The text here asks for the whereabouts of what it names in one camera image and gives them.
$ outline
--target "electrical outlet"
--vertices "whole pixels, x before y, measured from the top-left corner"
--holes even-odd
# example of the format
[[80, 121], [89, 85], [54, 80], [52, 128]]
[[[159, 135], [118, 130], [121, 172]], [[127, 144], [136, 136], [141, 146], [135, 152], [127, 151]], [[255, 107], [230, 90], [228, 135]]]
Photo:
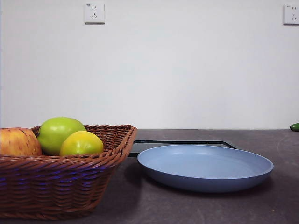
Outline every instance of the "electrical outlet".
[[85, 24], [105, 24], [105, 4], [103, 2], [85, 4]]
[[284, 5], [284, 24], [299, 25], [299, 5]]

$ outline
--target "table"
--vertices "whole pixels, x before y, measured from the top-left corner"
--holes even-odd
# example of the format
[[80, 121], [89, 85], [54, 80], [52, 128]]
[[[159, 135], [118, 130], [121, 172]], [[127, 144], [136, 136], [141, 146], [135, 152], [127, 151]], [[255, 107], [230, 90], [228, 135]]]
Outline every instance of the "table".
[[[291, 130], [139, 130], [137, 140], [222, 140], [274, 163], [265, 182], [234, 193], [174, 189], [147, 177], [128, 157], [87, 217], [60, 224], [298, 224], [299, 132]], [[57, 221], [2, 219], [3, 224]]]

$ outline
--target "white wall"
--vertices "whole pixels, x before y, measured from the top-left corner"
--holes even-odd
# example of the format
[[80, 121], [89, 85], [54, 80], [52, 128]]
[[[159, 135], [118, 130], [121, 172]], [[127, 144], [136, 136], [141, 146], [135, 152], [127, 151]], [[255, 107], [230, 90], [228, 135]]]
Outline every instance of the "white wall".
[[299, 122], [299, 0], [1, 1], [1, 126], [69, 116], [140, 129]]

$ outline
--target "blue plate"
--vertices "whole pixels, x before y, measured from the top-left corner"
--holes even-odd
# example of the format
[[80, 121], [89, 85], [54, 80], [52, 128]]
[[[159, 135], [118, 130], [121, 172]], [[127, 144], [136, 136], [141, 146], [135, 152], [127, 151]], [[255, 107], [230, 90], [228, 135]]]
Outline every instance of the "blue plate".
[[199, 192], [232, 192], [254, 187], [273, 170], [258, 154], [226, 147], [170, 145], [139, 153], [138, 162], [154, 180]]

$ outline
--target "cucumber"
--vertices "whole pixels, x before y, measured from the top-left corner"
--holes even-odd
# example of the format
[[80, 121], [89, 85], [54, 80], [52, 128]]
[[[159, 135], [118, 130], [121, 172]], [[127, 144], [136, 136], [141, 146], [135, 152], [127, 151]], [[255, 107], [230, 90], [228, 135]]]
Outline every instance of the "cucumber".
[[299, 132], [299, 123], [290, 126], [290, 129], [295, 132]]

